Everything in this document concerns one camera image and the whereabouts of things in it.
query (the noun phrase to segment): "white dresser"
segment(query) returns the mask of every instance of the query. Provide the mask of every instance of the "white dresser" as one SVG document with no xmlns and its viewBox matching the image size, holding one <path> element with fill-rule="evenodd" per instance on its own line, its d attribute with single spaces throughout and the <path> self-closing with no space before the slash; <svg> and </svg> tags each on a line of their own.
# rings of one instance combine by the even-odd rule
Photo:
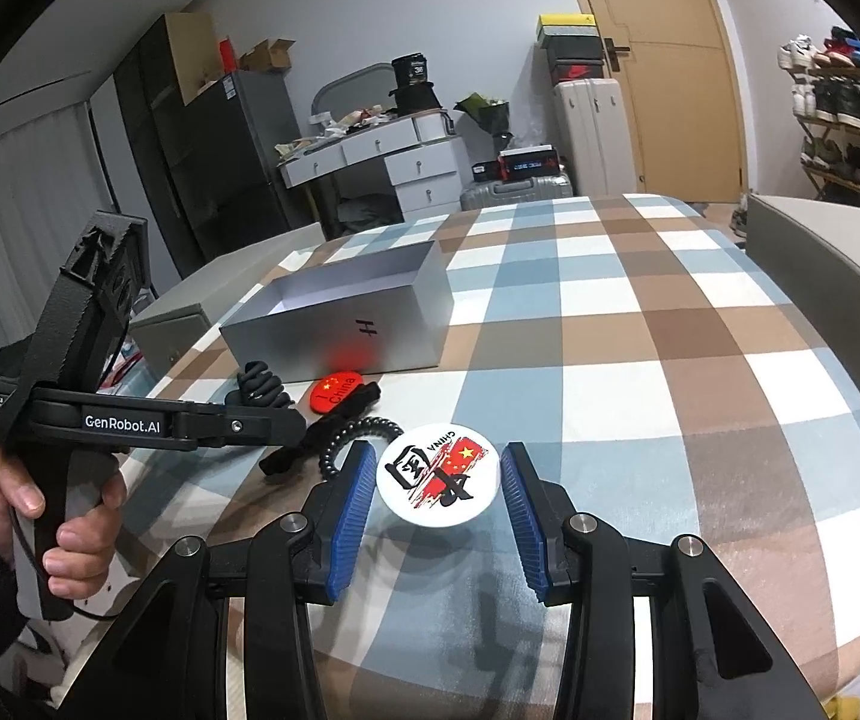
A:
<svg viewBox="0 0 860 720">
<path fill-rule="evenodd" d="M 283 180 L 295 187 L 380 157 L 404 220 L 452 214 L 460 210 L 460 194 L 473 175 L 463 139 L 451 132 L 442 111 L 396 119 L 285 162 Z"/>
</svg>

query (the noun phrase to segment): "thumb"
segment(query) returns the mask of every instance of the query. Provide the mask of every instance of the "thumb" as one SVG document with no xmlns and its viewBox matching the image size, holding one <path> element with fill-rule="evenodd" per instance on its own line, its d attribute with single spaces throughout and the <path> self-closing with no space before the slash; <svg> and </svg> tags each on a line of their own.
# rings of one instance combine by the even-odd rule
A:
<svg viewBox="0 0 860 720">
<path fill-rule="evenodd" d="M 43 513 L 46 500 L 19 458 L 8 457 L 0 450 L 0 495 L 29 519 Z"/>
</svg>

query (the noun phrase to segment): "white curtain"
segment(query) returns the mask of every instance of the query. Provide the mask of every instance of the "white curtain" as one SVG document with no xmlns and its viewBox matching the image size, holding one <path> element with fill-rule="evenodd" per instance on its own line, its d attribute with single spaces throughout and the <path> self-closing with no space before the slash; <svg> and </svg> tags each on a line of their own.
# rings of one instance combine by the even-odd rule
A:
<svg viewBox="0 0 860 720">
<path fill-rule="evenodd" d="M 0 136 L 0 347 L 36 327 L 59 266 L 97 209 L 112 206 L 86 103 Z"/>
</svg>

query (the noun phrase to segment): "metal bolt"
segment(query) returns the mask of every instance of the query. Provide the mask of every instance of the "metal bolt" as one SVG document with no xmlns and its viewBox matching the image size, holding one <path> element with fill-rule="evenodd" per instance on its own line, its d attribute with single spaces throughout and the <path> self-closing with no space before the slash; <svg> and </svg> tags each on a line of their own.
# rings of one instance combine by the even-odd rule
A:
<svg viewBox="0 0 860 720">
<path fill-rule="evenodd" d="M 176 543 L 176 553 L 180 557 L 191 557 L 199 552 L 199 547 L 203 543 L 203 539 L 199 536 L 183 536 Z"/>
<path fill-rule="evenodd" d="M 593 533 L 598 524 L 592 514 L 574 514 L 570 517 L 570 527 L 577 533 Z"/>
<path fill-rule="evenodd" d="M 294 512 L 294 514 L 284 514 L 280 520 L 280 527 L 287 533 L 299 533 L 308 525 L 308 519 L 303 517 L 303 514 Z"/>
<path fill-rule="evenodd" d="M 696 536 L 683 536 L 676 543 L 676 546 L 687 557 L 697 557 L 697 555 L 702 555 L 703 552 L 703 542 Z"/>
</svg>

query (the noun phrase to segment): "ceiling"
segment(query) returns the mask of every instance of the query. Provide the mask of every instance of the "ceiling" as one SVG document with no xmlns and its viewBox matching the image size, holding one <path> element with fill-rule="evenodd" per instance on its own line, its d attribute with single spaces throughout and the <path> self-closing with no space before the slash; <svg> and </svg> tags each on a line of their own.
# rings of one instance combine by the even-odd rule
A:
<svg viewBox="0 0 860 720">
<path fill-rule="evenodd" d="M 0 64 L 0 134 L 89 98 L 153 20 L 190 1 L 55 1 Z"/>
</svg>

